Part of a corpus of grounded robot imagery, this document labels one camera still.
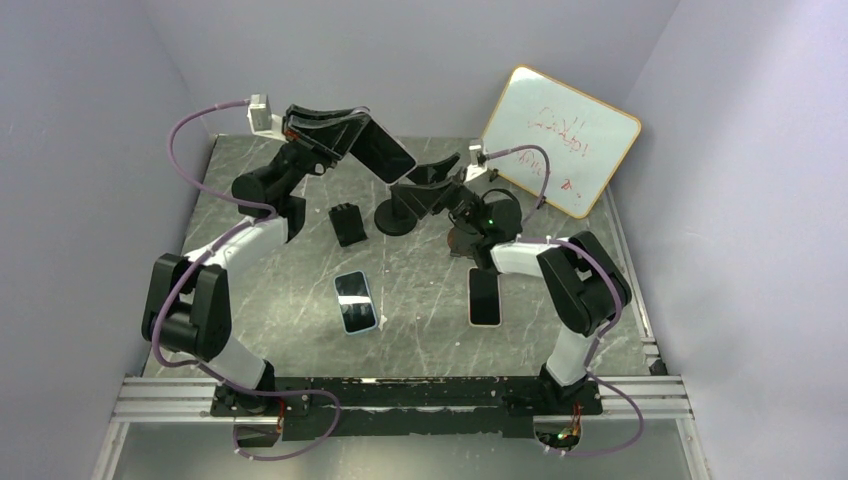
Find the purple phone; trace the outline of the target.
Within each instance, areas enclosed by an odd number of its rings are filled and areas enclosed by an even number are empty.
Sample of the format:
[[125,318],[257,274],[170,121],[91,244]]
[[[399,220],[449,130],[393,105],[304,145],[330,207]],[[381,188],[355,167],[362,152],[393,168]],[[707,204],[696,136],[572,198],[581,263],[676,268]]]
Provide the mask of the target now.
[[397,183],[418,166],[406,147],[373,118],[368,120],[349,154],[387,185]]

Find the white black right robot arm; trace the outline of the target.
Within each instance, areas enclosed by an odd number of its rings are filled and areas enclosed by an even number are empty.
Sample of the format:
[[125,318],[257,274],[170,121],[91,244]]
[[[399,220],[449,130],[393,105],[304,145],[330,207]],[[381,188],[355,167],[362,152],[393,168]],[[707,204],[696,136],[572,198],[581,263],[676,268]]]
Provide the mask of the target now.
[[539,398],[548,412],[565,413],[576,403],[578,389],[592,380],[594,354],[631,301],[632,289],[593,233],[524,237],[525,218],[515,195],[502,188],[474,192],[466,184],[469,169],[447,174],[456,161],[424,166],[413,183],[392,186],[391,198],[417,220],[447,214],[449,246],[475,263],[469,273],[470,309],[479,318],[498,313],[502,276],[544,281],[562,327],[539,374]]

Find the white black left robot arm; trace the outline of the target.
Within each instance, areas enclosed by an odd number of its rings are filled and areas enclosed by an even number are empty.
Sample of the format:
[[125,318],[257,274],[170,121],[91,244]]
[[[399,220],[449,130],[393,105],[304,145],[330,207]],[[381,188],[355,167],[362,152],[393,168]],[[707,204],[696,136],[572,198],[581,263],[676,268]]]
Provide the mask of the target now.
[[[245,109],[254,135],[282,145],[268,165],[237,177],[229,192],[221,192],[180,166],[174,143],[189,122],[235,108]],[[335,167],[370,119],[366,107],[318,111],[292,105],[278,116],[255,96],[206,107],[171,128],[166,143],[171,166],[199,191],[236,205],[243,217],[205,246],[155,261],[141,333],[161,365],[199,368],[222,385],[236,411],[261,416],[282,410],[273,365],[232,334],[229,280],[300,233],[306,201],[294,189],[306,176]]]

